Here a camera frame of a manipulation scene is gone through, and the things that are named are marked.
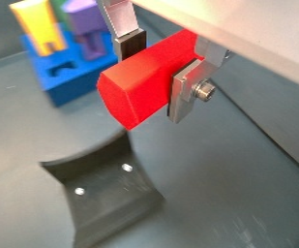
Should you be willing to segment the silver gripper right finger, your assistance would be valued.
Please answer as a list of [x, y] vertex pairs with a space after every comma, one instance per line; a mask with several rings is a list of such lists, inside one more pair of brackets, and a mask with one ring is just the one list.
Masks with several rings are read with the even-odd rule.
[[194, 52], [202, 59], [194, 58], [174, 74], [167, 116], [179, 123], [192, 111], [194, 102], [207, 102], [215, 93], [210, 78], [231, 57], [230, 51], [202, 36], [196, 37]]

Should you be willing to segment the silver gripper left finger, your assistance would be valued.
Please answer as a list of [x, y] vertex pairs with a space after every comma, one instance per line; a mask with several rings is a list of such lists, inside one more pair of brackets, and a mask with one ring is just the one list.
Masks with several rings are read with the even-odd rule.
[[111, 33], [114, 51], [123, 61], [147, 48], [147, 31], [139, 26], [130, 0], [96, 0]]

